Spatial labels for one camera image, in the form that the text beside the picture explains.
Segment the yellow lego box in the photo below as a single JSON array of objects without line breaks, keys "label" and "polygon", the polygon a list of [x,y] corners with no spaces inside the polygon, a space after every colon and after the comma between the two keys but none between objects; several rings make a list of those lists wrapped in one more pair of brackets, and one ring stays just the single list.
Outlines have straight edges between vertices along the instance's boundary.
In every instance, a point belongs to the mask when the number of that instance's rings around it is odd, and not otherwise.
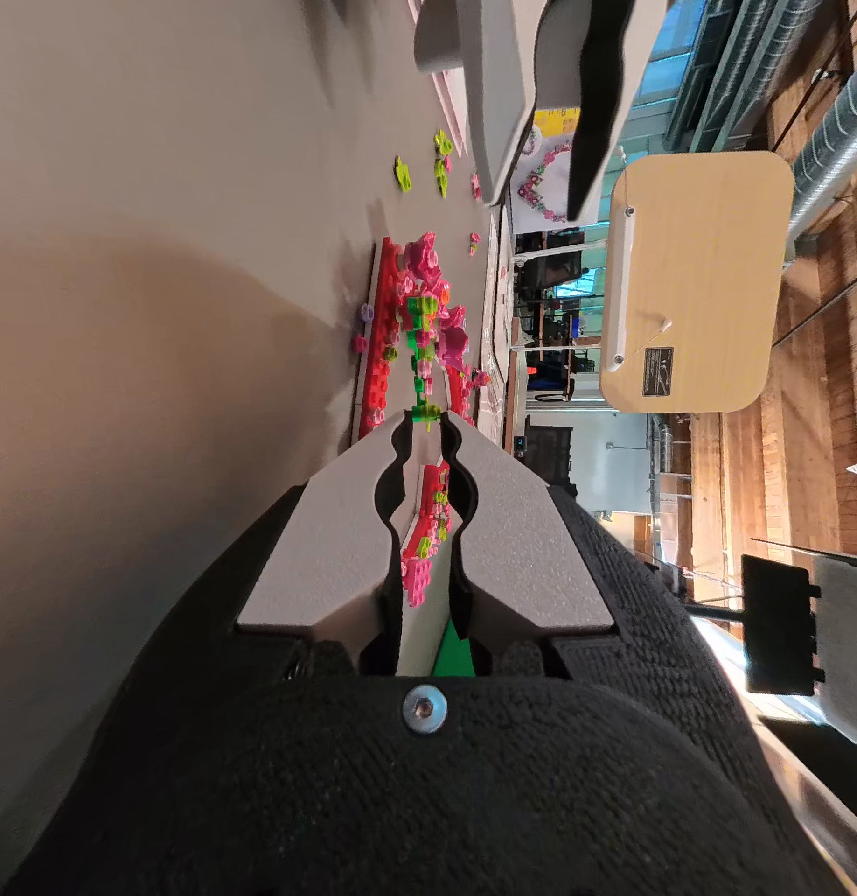
[{"label": "yellow lego box", "polygon": [[579,106],[535,112],[510,181],[515,235],[567,226],[571,145],[579,117]]}]

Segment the grey studio light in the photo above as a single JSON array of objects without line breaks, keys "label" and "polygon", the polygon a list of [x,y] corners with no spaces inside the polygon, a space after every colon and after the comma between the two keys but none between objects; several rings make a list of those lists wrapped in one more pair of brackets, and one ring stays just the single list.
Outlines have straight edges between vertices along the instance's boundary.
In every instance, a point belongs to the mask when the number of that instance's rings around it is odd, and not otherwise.
[{"label": "grey studio light", "polygon": [[857,743],[857,555],[803,550],[814,572],[742,557],[746,688],[816,698]]}]

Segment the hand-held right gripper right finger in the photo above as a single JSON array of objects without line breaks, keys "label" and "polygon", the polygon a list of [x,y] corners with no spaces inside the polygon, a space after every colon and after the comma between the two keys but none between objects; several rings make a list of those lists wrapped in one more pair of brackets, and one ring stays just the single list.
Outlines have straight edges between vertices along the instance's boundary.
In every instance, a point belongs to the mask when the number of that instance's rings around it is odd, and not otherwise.
[{"label": "hand-held right gripper right finger", "polygon": [[520,644],[594,639],[615,621],[550,487],[461,417],[440,422],[453,536],[449,605],[477,677]]}]

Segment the green plastic bin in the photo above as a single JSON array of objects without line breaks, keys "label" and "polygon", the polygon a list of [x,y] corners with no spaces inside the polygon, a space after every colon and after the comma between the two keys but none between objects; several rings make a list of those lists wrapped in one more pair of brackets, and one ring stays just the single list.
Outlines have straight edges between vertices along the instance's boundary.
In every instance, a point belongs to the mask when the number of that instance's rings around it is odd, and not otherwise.
[{"label": "green plastic bin", "polygon": [[444,635],[434,661],[432,677],[475,677],[469,640],[459,637],[451,619],[448,619],[445,625]]}]

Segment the wooden board on white stand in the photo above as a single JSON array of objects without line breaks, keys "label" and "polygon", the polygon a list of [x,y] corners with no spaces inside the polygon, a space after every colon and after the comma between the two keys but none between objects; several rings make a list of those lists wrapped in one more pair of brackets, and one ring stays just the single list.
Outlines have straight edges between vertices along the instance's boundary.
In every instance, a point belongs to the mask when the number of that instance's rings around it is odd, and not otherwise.
[{"label": "wooden board on white stand", "polygon": [[760,396],[794,175],[770,151],[656,154],[611,195],[599,389],[627,413],[728,413]]}]

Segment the silver air duct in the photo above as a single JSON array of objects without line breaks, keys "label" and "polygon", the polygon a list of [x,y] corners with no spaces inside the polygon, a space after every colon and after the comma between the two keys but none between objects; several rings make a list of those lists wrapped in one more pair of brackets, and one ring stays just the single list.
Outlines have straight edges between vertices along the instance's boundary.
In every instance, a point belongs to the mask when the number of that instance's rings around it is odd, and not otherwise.
[{"label": "silver air duct", "polygon": [[857,171],[857,70],[792,165],[789,242],[830,207]]}]

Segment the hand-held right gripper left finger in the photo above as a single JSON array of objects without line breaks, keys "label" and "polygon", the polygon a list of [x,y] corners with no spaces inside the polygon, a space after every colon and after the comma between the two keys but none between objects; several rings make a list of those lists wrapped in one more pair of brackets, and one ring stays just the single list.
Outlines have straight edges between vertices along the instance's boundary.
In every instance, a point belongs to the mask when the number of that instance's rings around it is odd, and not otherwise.
[{"label": "hand-held right gripper left finger", "polygon": [[400,658],[400,537],[410,411],[393,414],[311,476],[237,616],[246,633],[338,643],[360,673],[392,676]]}]

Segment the green lego flower sprig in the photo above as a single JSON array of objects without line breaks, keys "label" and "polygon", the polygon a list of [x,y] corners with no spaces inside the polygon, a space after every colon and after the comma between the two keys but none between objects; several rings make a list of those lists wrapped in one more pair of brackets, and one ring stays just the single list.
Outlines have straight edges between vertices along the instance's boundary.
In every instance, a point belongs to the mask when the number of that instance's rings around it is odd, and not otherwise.
[{"label": "green lego flower sprig", "polygon": [[430,429],[438,422],[442,410],[432,400],[433,364],[441,348],[436,317],[437,300],[431,295],[413,295],[400,301],[397,312],[400,324],[400,346],[410,353],[415,401],[412,421]]}]

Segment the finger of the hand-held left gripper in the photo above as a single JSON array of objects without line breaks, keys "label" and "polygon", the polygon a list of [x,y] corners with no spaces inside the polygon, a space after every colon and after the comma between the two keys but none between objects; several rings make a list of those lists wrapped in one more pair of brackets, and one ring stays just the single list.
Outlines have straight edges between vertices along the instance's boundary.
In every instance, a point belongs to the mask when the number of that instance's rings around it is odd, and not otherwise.
[{"label": "finger of the hand-held left gripper", "polygon": [[641,84],[669,1],[554,1],[539,23],[536,110],[577,107],[566,220],[599,203],[606,164]]},{"label": "finger of the hand-held left gripper", "polygon": [[422,73],[460,69],[469,144],[486,205],[509,183],[536,108],[535,54],[547,1],[427,1],[416,19]]}]

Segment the red lego heart wreath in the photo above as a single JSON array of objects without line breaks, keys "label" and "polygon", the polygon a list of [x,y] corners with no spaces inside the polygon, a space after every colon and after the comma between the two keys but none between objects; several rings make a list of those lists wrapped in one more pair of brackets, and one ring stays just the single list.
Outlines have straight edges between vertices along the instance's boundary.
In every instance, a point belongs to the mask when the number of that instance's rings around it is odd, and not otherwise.
[{"label": "red lego heart wreath", "polygon": [[[433,379],[439,375],[446,409],[474,425],[472,398],[488,383],[488,375],[467,363],[466,310],[450,303],[450,285],[438,260],[435,239],[433,231],[405,245],[384,238],[376,251],[366,302],[374,308],[375,317],[368,323],[360,320],[356,333],[367,337],[369,348],[358,354],[354,442],[377,429],[390,414],[389,377],[400,357],[409,362],[411,370],[410,353],[400,346],[397,312],[400,301],[413,295],[431,295],[437,300],[435,325],[441,348],[433,364]],[[425,601],[434,557],[451,535],[449,483],[450,467],[444,460],[420,466],[416,509],[400,551],[403,596],[411,609]]]}]

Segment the laminated instruction sheet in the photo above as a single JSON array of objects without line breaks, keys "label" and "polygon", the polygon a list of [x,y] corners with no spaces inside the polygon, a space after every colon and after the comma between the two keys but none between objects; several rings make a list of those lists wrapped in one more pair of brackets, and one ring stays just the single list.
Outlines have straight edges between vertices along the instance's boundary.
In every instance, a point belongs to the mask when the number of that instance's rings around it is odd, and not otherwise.
[{"label": "laminated instruction sheet", "polygon": [[479,388],[477,428],[498,445],[503,441],[512,344],[513,256],[509,209],[504,204],[490,221],[486,292],[477,349],[479,369],[488,375],[488,383]]}]

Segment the lego instruction booklet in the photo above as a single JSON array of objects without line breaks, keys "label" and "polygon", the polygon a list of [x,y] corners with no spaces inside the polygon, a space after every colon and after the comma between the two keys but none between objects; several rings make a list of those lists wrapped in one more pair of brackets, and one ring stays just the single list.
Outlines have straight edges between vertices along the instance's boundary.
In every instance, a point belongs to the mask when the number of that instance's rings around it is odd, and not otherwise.
[{"label": "lego instruction booklet", "polygon": [[469,137],[464,70],[459,67],[430,73],[430,78],[442,107],[446,133],[452,140],[458,156],[467,156]]}]

